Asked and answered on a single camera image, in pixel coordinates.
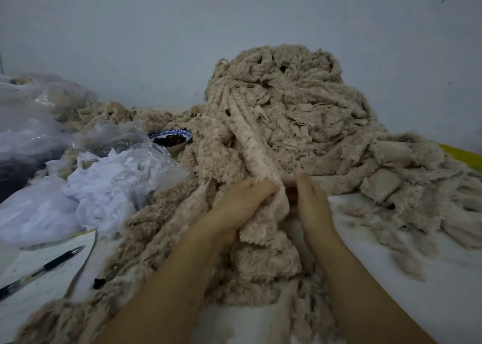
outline yellow object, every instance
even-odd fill
[[[454,159],[462,161],[473,169],[482,170],[482,155],[444,145],[443,143],[439,143],[439,145],[446,153],[452,155]]]

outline dark dried pieces in bowl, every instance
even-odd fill
[[[170,134],[164,138],[156,138],[153,140],[154,143],[164,147],[177,146],[185,141],[186,138],[181,134]]]

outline left hand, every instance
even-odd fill
[[[251,177],[235,184],[200,223],[226,238],[226,243],[233,243],[238,228],[255,214],[262,201],[280,189],[268,179],[256,180]]]

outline white wall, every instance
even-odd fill
[[[481,24],[481,0],[0,0],[0,50],[7,73],[185,109],[219,58],[305,44],[341,60],[391,131],[482,152]]]

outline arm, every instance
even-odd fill
[[[322,268],[346,342],[435,343],[343,243],[326,193],[307,174],[297,173],[295,178],[305,241]]]
[[[255,178],[236,184],[172,250],[160,270],[107,324],[94,343],[185,343],[196,326],[216,258],[238,228],[278,188]]]

